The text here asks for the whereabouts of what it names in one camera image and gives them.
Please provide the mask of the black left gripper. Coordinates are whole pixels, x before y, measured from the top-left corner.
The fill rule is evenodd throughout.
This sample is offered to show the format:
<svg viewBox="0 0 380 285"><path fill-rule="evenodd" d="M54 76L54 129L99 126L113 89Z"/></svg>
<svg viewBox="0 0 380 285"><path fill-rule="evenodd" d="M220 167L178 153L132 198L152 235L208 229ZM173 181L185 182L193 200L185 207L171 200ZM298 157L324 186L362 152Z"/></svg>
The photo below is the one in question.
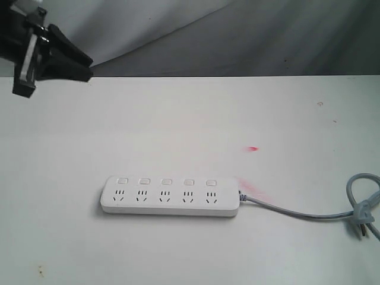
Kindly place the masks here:
<svg viewBox="0 0 380 285"><path fill-rule="evenodd" d="M1 1L1 58L14 64L12 92L29 98L36 81L88 82L93 77L89 68L93 60L58 26L49 24L46 28L46 9L39 6L25 14L15 2ZM49 43L70 59L49 59Z"/></svg>

